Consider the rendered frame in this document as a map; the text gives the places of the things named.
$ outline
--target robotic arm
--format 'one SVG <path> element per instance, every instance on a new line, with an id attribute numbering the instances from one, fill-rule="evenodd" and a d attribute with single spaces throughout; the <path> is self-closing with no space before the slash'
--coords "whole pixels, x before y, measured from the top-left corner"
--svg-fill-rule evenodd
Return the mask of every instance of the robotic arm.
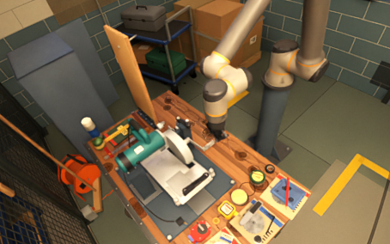
<path id="1" fill-rule="evenodd" d="M 249 70 L 229 65 L 271 0 L 248 0 L 223 36 L 216 50 L 205 57 L 201 72 L 210 80 L 204 85 L 204 112 L 207 127 L 216 140 L 224 139 L 228 101 L 251 86 Z M 265 86 L 289 89 L 295 76 L 317 82 L 329 66 L 322 46 L 325 38 L 330 0 L 305 0 L 303 4 L 302 49 L 293 40 L 278 41 L 272 49 L 270 68 L 263 76 Z"/>

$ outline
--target wooden table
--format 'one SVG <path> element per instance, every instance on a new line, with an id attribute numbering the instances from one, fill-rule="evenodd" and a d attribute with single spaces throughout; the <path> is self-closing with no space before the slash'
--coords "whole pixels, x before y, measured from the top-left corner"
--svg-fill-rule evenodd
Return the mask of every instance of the wooden table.
<path id="1" fill-rule="evenodd" d="M 155 112 L 157 114 L 157 118 L 159 121 L 165 121 L 165 126 L 161 131 L 165 131 L 168 128 L 168 125 L 171 127 L 176 126 L 176 117 L 180 116 L 183 119 L 189 119 L 192 122 L 192 138 L 193 140 L 200 144 L 201 146 L 205 146 L 211 139 L 209 133 L 207 133 L 206 129 L 206 120 L 204 115 L 190 106 L 188 103 L 183 101 L 177 95 L 174 95 L 172 92 L 168 91 L 163 95 L 160 95 L 156 99 L 152 101 L 153 106 L 155 108 Z M 133 113 L 126 118 L 134 118 L 143 128 L 146 128 L 148 132 L 151 132 L 153 129 L 147 125 L 137 114 Z M 218 205 L 221 204 L 222 201 L 228 200 L 231 202 L 230 194 L 233 190 L 240 187 L 241 183 L 249 181 L 249 173 L 253 170 L 253 168 L 257 168 L 265 172 L 265 165 L 271 164 L 266 158 L 258 154 L 256 151 L 248 147 L 242 141 L 237 139 L 232 134 L 228 133 L 229 137 L 222 140 L 219 143 L 216 143 L 210 149 L 202 152 L 206 155 L 210 160 L 212 160 L 221 170 L 223 170 L 229 177 L 235 180 L 237 184 L 230 189 L 227 193 L 225 193 L 221 198 L 219 198 L 207 211 L 205 211 L 198 219 L 206 220 L 211 224 L 211 235 L 206 239 L 209 240 L 214 234 L 216 234 L 219 229 L 227 226 L 228 221 L 223 217 L 220 217 L 221 222 L 217 224 L 212 223 L 212 219 L 214 217 L 218 217 L 219 213 L 217 211 Z M 125 183 L 119 178 L 118 174 L 115 172 L 113 168 L 117 167 L 114 158 L 110 158 L 108 160 L 104 160 L 103 157 L 106 155 L 104 151 L 95 150 L 92 146 L 91 142 L 88 142 L 88 146 L 90 150 L 94 152 L 94 158 L 98 166 L 101 168 L 103 174 L 107 176 L 107 179 L 111 183 L 115 183 L 113 187 L 115 187 L 116 192 L 119 194 L 119 198 L 121 198 L 125 207 L 133 216 L 134 220 L 138 223 L 141 230 L 145 233 L 150 243 L 160 243 L 160 244 L 168 244 L 169 241 L 167 237 L 157 228 L 152 219 L 146 214 L 146 212 L 142 209 L 141 205 L 136 201 L 134 196 L 131 194 L 128 187 Z M 113 146 L 111 144 L 108 145 L 110 150 L 113 150 Z M 282 173 L 285 176 L 290 177 L 280 168 L 275 167 L 275 172 L 273 174 L 265 174 L 266 180 L 268 182 L 272 182 L 275 177 Z M 299 186 L 308 192 L 310 192 L 306 187 L 299 184 Z M 250 184 L 244 184 L 241 189 L 251 194 L 253 189 Z M 258 191 L 254 193 L 253 196 L 250 197 L 259 199 L 260 194 L 263 191 Z M 289 219 L 282 215 L 280 212 L 275 210 L 271 205 L 264 202 L 266 208 L 271 210 L 276 217 L 278 217 L 283 222 L 288 222 Z M 241 211 L 244 206 L 236 206 L 237 211 Z M 188 228 L 185 229 L 182 233 L 180 233 L 173 241 L 170 243 L 173 244 L 182 244 L 189 243 L 187 236 L 190 234 L 190 228 L 193 224 L 189 224 Z M 238 232 L 235 232 L 234 229 L 230 230 L 238 237 L 241 243 L 249 244 Z"/>

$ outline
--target wooden tabletop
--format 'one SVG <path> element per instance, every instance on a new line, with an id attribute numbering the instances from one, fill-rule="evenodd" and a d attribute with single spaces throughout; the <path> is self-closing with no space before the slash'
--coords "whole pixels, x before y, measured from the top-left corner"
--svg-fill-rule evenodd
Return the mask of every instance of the wooden tabletop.
<path id="1" fill-rule="evenodd" d="M 181 117 L 182 119 L 189 119 L 192 122 L 192 139 L 201 146 L 205 146 L 213 136 L 210 135 L 208 130 L 206 130 L 206 120 L 205 116 L 194 107 L 190 106 L 188 103 L 183 101 L 180 97 L 168 91 L 163 95 L 160 95 L 156 99 L 152 101 L 153 106 L 155 108 L 155 112 L 157 114 L 158 121 L 165 121 L 165 126 L 161 131 L 165 131 L 168 129 L 168 125 L 174 128 L 176 126 L 176 117 Z M 147 132 L 150 133 L 153 129 L 147 125 L 137 114 L 133 113 L 129 115 L 128 118 L 134 118 L 143 128 L 146 128 Z M 220 229 L 227 226 L 228 221 L 223 217 L 219 219 L 221 222 L 217 224 L 217 226 L 212 223 L 212 219 L 214 217 L 218 217 L 219 213 L 217 211 L 217 207 L 224 201 L 228 200 L 231 202 L 230 194 L 233 190 L 238 189 L 242 183 L 249 181 L 249 173 L 254 169 L 260 169 L 265 172 L 265 165 L 271 164 L 266 158 L 262 155 L 254 151 L 252 148 L 244 144 L 241 140 L 237 139 L 234 135 L 228 133 L 228 138 L 222 140 L 219 143 L 213 145 L 210 149 L 202 152 L 205 156 L 207 156 L 210 160 L 216 164 L 223 172 L 225 172 L 230 178 L 235 180 L 237 184 L 230 189 L 230 191 L 226 192 L 221 198 L 219 198 L 207 211 L 205 211 L 197 220 L 205 220 L 211 225 L 211 235 L 206 239 L 209 240 L 214 234 L 216 234 Z M 94 150 L 97 158 L 101 161 L 101 163 L 105 166 L 105 168 L 116 168 L 117 164 L 114 158 L 110 158 L 108 160 L 104 160 L 103 157 L 106 155 L 104 151 L 95 150 L 92 142 L 88 142 L 89 146 Z M 108 148 L 113 150 L 113 146 L 108 143 Z M 265 174 L 266 180 L 271 183 L 278 174 L 283 174 L 284 176 L 290 177 L 283 170 L 275 166 L 275 172 L 273 174 Z M 135 200 L 134 196 L 131 194 L 128 187 L 125 183 L 119 178 L 118 174 L 116 174 L 115 170 L 111 170 L 109 172 L 110 177 L 115 181 L 119 190 L 125 195 L 126 199 L 129 200 L 131 206 L 136 209 L 138 215 L 142 218 L 143 223 L 149 229 L 151 234 L 155 237 L 155 239 L 160 244 L 168 244 L 169 241 L 167 237 L 157 228 L 152 219 L 141 209 L 139 203 Z M 310 192 L 305 186 L 298 183 L 299 187 L 305 189 Z M 250 184 L 242 185 L 241 189 L 248 192 L 248 194 L 252 194 L 253 189 Z M 259 199 L 261 193 L 263 191 L 257 191 L 253 196 L 250 197 Z M 283 214 L 275 210 L 271 205 L 264 202 L 264 206 L 272 211 L 276 217 L 278 217 L 283 222 L 288 222 L 289 219 L 285 217 Z M 236 206 L 237 211 L 241 211 L 244 206 Z M 187 229 L 185 229 L 182 233 L 180 233 L 173 241 L 170 243 L 173 244 L 182 244 L 189 243 L 188 235 L 190 234 L 190 228 L 193 224 L 190 224 Z M 238 232 L 234 229 L 230 228 L 233 234 L 241 241 L 242 244 L 250 244 L 246 241 Z"/>

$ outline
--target yellow floor marking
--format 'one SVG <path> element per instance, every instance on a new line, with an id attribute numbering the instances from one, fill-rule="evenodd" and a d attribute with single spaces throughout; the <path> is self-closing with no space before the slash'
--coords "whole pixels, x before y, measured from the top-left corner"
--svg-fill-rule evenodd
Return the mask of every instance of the yellow floor marking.
<path id="1" fill-rule="evenodd" d="M 248 94 L 249 94 L 249 92 L 247 90 L 238 94 L 234 99 L 232 99 L 228 102 L 228 108 L 232 107 L 234 104 L 236 104 L 239 100 L 243 99 Z"/>
<path id="2" fill-rule="evenodd" d="M 333 185 L 329 190 L 325 193 L 322 199 L 317 203 L 317 205 L 313 208 L 313 211 L 316 212 L 319 216 L 322 217 L 326 210 L 331 206 L 336 197 L 343 191 L 344 187 L 347 183 L 352 179 L 353 175 L 357 172 L 361 165 L 366 166 L 377 174 L 381 175 L 385 179 L 390 179 L 390 173 L 368 160 L 367 158 L 356 154 L 352 159 L 350 164 L 345 168 L 343 173 L 334 181 Z"/>

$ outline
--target cinder block wall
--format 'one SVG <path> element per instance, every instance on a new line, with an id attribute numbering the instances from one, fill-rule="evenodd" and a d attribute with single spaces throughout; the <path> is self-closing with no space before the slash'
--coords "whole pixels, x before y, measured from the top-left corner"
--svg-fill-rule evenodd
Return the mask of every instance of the cinder block wall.
<path id="1" fill-rule="evenodd" d="M 104 16 L 107 17 L 110 26 L 117 27 L 122 23 L 120 12 L 134 4 L 161 5 L 167 9 L 167 12 L 170 12 L 174 10 L 174 2 L 176 1 L 177 0 L 118 0 L 103 6 L 102 11 Z M 36 40 L 45 34 L 55 31 L 59 29 L 60 26 L 46 0 L 9 0 L 9 3 L 7 4 L 8 5 L 6 6 L 0 3 L 0 83 L 42 127 L 46 127 L 51 124 L 52 121 L 43 112 L 40 106 L 35 103 L 34 99 L 15 80 L 6 53 L 26 45 L 28 42 Z M 22 20 L 22 15 L 18 14 L 20 10 L 16 10 L 20 7 L 24 8 L 24 15 L 30 14 L 34 18 L 30 18 L 28 21 Z M 94 47 L 113 84 L 117 85 L 118 83 L 123 82 L 125 79 L 122 75 L 122 71 L 115 60 L 113 50 L 111 49 L 106 33 L 103 30 L 104 21 L 100 11 L 94 10 L 82 15 L 80 18 L 88 30 Z"/>
<path id="2" fill-rule="evenodd" d="M 300 43 L 303 0 L 273 0 L 264 13 L 262 50 L 283 39 Z M 381 61 L 390 63 L 390 1 L 332 0 L 324 51 L 326 75 L 382 99 L 384 85 L 370 83 Z"/>

